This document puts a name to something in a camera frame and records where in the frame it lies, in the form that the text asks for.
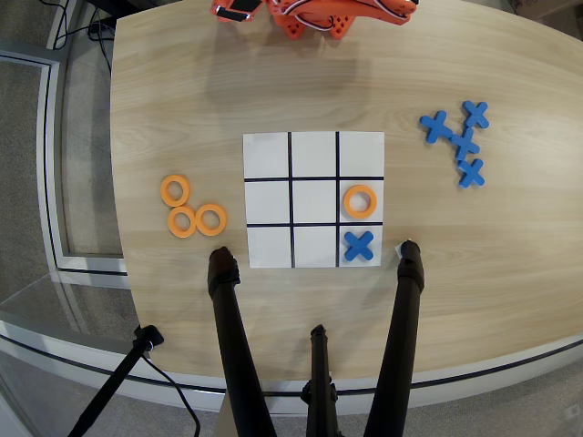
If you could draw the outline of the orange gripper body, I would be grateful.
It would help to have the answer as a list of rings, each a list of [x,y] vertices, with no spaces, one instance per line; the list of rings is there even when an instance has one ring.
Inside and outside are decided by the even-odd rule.
[[[261,8],[261,0],[215,0],[210,11],[220,22],[250,22]]]

